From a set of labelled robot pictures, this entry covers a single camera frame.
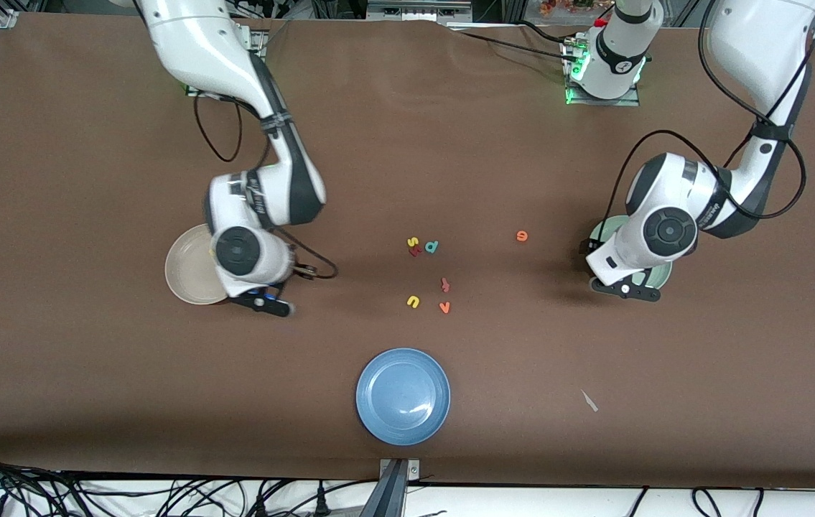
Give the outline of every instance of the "white paper scrap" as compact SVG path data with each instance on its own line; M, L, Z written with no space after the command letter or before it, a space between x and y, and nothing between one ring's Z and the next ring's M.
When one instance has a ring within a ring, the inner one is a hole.
M598 412L598 406L595 406L595 402L593 402L592 399L589 399L589 396L585 393L585 391L583 391L583 390L580 390L580 391L582 392L582 396L585 397L585 403L587 403L590 406L590 408L592 408L592 410L595 413L597 413Z

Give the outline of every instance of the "green plate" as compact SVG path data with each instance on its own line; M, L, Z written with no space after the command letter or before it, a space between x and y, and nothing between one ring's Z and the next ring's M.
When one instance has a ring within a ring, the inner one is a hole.
M627 215L611 216L605 221L605 228L602 229L601 238L598 236L598 229L600 229L602 223L598 223L598 225L595 226L592 233L589 235L589 238L598 240L600 242L605 242L611 238L611 235L615 232L615 230L621 226L624 226L624 223L627 222ZM663 287L663 285L666 285L666 282L669 281L670 276L672 276L672 262L667 262L662 266L656 266L656 268L650 269L650 279L648 279L646 282L646 286L653 289L660 289ZM634 284L641 285L643 284L644 277L646 277L646 274L641 271L639 274L630 275L630 281L632 281Z

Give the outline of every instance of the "plate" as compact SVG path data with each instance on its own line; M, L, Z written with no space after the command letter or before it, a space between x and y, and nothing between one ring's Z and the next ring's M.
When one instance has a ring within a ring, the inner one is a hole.
M355 389L363 425L391 445L417 445L436 434L450 402L446 373L433 357L415 349L378 354Z
M210 255L212 239L206 225L194 226L175 240L164 260L168 287L188 304L209 305L228 298Z
M624 223L627 222L627 215L611 216L605 219L605 228L602 229L602 238L598 238L598 229L600 229L602 223L595 225L589 238L605 242L611 238L615 230L624 226ZM656 268L650 269L650 278L647 279L646 286L653 289L662 289L663 285L666 285L666 282L669 281L670 276L672 276L672 262L667 262L662 266L656 266ZM646 274L639 272L639 274L630 275L630 281L634 284L641 285L643 284L643 277L646 277Z

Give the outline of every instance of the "blue plate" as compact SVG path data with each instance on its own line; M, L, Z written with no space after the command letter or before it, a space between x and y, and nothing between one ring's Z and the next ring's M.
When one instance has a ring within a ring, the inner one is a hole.
M378 354L355 387L355 408L375 438L391 445L417 445L446 421L449 379L433 357L414 349Z

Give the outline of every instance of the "brown table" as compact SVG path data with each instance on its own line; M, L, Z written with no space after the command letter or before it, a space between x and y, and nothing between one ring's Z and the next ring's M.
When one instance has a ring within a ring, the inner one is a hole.
M795 210L702 236L659 304L592 294L577 255L641 135L682 131L719 161L748 129L695 34L660 33L640 108L597 108L564 104L551 58L432 23L290 24L269 64L328 189L294 232L341 275L293 281L279 320L164 282L210 178L256 161L253 121L220 163L138 19L23 14L0 32L0 458L363 478L413 456L436 481L815 487L815 56ZM232 107L201 111L230 148ZM628 177L662 151L687 152L659 137ZM772 209L792 159L778 176ZM439 250L413 258L410 236ZM452 386L446 424L407 449L354 406L394 347L433 354Z

